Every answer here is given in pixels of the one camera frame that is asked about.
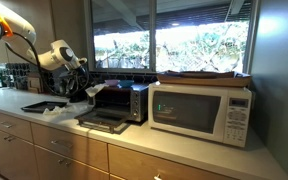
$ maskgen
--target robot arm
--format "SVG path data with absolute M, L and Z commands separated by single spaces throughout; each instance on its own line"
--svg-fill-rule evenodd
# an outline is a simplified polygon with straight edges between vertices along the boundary
M 36 41 L 34 27 L 21 16 L 0 4 L 0 40 L 5 41 L 12 49 L 21 52 L 24 47 L 23 40 L 19 36 L 13 35 L 13 33 L 25 37 L 32 44 Z M 20 54 L 25 54 L 25 56 L 28 57 L 26 60 L 37 64 L 31 49 L 27 48 L 27 50 L 24 50 L 24 53 Z M 38 55 L 38 60 L 42 68 L 50 71 L 63 65 L 65 65 L 68 70 L 77 69 L 87 61 L 85 58 L 77 58 L 64 40 L 53 42 L 51 44 L 51 50 Z

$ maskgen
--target kitchen counter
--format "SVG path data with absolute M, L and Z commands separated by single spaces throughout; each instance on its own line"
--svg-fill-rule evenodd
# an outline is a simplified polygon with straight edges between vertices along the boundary
M 21 107 L 42 101 L 68 102 L 68 99 L 0 88 L 0 113 L 237 179 L 288 179 L 252 129 L 249 129 L 245 148 L 151 129 L 147 121 L 143 124 L 127 124 L 121 133 L 110 134 L 77 125 L 78 121 L 74 117 L 92 108 L 86 101 L 68 103 L 67 109 L 70 111 L 59 115 L 21 110 Z

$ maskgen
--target microwave door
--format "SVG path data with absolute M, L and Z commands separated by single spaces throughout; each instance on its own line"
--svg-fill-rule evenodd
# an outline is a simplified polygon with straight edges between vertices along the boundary
M 220 97 L 155 92 L 153 119 L 157 123 L 212 134 Z

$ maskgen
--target white wall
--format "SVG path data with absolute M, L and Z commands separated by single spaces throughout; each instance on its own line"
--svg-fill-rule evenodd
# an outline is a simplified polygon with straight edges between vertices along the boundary
M 288 1 L 262 0 L 260 9 L 251 67 L 257 92 L 252 125 L 288 173 Z

